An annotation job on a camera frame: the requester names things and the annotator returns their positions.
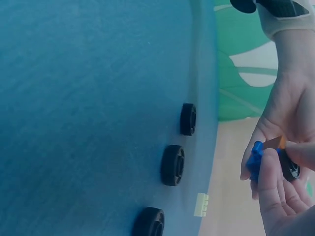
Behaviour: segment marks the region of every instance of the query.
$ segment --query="wooden floor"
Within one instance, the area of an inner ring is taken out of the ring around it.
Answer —
[[[257,119],[220,124],[209,185],[209,207],[199,236],[265,236],[258,201],[248,181],[240,181],[240,163]]]

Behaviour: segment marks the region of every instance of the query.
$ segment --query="black wheel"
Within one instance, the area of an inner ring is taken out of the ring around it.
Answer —
[[[165,185],[177,186],[183,175],[184,150],[180,145],[166,147],[161,166],[161,179]]]
[[[164,223],[163,210],[147,207],[134,222],[132,236],[163,236]]]
[[[292,182],[300,177],[300,166],[289,158],[285,150],[279,152],[279,161],[283,176],[287,181]]]
[[[254,13],[257,10],[256,0],[230,0],[231,5],[243,13]]]
[[[181,111],[181,134],[191,136],[196,129],[197,111],[193,104],[185,103]]]

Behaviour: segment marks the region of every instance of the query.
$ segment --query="small yellow block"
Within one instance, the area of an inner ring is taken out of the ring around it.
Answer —
[[[198,193],[194,216],[205,217],[207,212],[209,195]]]

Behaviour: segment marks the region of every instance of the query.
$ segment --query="green wall mural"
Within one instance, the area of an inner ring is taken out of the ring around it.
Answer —
[[[274,43],[263,34],[258,14],[215,1],[218,35],[219,120],[260,116],[277,73]]]

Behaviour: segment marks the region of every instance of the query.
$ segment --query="blue plastic part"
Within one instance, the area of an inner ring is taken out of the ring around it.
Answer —
[[[254,147],[252,148],[251,156],[246,163],[246,167],[251,173],[250,180],[253,180],[255,182],[258,182],[258,178],[259,178],[259,171],[260,171],[260,165],[261,165],[261,159],[262,159],[262,150],[263,150],[263,142],[256,141],[254,144]]]

